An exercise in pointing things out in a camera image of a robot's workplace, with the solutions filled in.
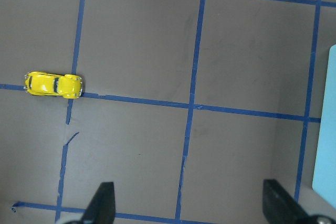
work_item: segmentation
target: yellow toy car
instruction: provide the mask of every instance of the yellow toy car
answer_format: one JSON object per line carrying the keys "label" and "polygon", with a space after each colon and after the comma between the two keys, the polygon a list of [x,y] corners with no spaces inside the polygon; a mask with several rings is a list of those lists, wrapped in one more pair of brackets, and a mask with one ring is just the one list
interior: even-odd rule
{"label": "yellow toy car", "polygon": [[60,76],[44,72],[25,75],[24,90],[32,95],[54,95],[67,99],[79,98],[82,94],[82,78],[74,74]]}

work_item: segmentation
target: metal screw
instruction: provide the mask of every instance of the metal screw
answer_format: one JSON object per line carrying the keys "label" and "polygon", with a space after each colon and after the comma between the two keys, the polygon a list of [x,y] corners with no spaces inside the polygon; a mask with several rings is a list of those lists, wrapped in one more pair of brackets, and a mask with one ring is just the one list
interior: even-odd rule
{"label": "metal screw", "polygon": [[326,217],[319,217],[317,218],[317,223],[318,224],[331,224],[331,220],[329,220]]}

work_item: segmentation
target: car's rear window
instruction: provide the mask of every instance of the car's rear window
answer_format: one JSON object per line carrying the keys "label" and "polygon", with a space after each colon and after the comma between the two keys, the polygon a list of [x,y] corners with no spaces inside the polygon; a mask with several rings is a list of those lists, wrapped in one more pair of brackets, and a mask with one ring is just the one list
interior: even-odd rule
{"label": "car's rear window", "polygon": [[31,76],[30,78],[29,78],[29,88],[31,89],[32,88],[32,85],[31,85],[31,80],[33,79],[33,77]]}
{"label": "car's rear window", "polygon": [[57,87],[58,87],[58,77],[54,80],[54,92],[57,93]]}

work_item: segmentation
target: light blue board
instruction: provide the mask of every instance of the light blue board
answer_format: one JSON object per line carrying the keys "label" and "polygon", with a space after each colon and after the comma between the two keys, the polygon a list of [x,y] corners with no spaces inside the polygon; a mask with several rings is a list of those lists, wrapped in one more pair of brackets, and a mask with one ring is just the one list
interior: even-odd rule
{"label": "light blue board", "polygon": [[313,189],[336,208],[336,45],[330,48]]}

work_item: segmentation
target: car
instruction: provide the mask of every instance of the car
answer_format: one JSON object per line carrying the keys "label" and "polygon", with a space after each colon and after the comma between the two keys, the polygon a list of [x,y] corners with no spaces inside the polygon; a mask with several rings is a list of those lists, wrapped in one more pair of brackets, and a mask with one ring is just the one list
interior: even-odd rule
{"label": "car", "polygon": [[58,74],[30,72],[25,75],[24,90],[32,95],[62,96],[66,99],[77,99],[81,96],[83,82],[75,74]]}

